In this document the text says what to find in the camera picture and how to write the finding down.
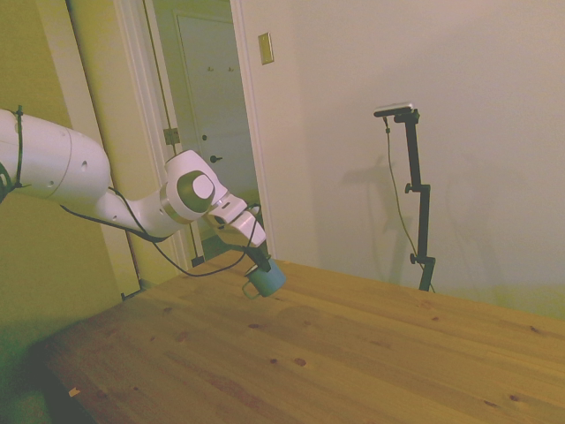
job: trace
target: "white door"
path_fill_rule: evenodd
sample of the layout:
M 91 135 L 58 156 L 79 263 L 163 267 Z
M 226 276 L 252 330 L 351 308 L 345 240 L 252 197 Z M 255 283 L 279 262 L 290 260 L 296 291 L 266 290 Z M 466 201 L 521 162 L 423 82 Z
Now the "white door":
M 178 16 L 200 150 L 222 183 L 259 200 L 233 24 Z

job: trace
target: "table surface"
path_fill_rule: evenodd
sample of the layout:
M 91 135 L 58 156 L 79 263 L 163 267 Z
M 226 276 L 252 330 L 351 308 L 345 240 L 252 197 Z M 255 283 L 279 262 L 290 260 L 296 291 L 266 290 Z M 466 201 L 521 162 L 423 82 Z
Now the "table surface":
M 195 269 L 219 269 L 229 252 Z M 42 361 L 99 423 L 565 423 L 565 322 L 247 258 L 56 334 Z

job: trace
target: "light switch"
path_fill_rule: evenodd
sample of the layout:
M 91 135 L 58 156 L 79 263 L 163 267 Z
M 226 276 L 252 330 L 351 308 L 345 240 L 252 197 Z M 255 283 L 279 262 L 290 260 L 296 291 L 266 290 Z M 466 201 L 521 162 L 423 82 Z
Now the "light switch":
M 273 45 L 271 44 L 271 34 L 264 33 L 259 36 L 259 51 L 261 52 L 261 63 L 270 64 L 275 61 L 273 57 Z

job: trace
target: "door hinge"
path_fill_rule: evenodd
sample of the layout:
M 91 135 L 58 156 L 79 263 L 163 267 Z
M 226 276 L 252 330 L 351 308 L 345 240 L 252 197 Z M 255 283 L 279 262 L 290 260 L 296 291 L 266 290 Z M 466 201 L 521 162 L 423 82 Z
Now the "door hinge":
M 180 143 L 178 128 L 166 128 L 162 131 L 165 133 L 165 144 L 167 146 L 172 146 L 173 144 Z

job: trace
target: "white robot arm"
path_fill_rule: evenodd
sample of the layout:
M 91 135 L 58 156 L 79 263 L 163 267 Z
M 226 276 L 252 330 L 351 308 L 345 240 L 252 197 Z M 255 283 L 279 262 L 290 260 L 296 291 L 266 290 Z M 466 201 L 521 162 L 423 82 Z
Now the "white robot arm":
M 19 125 L 17 115 L 0 110 L 0 202 L 18 185 L 19 193 L 56 201 L 76 216 L 132 231 L 152 242 L 163 241 L 204 217 L 225 243 L 246 249 L 256 270 L 270 273 L 274 262 L 258 249 L 266 238 L 263 228 L 197 153 L 188 150 L 170 159 L 165 165 L 167 182 L 159 190 L 127 201 L 109 189 L 109 161 L 98 143 L 21 113 Z

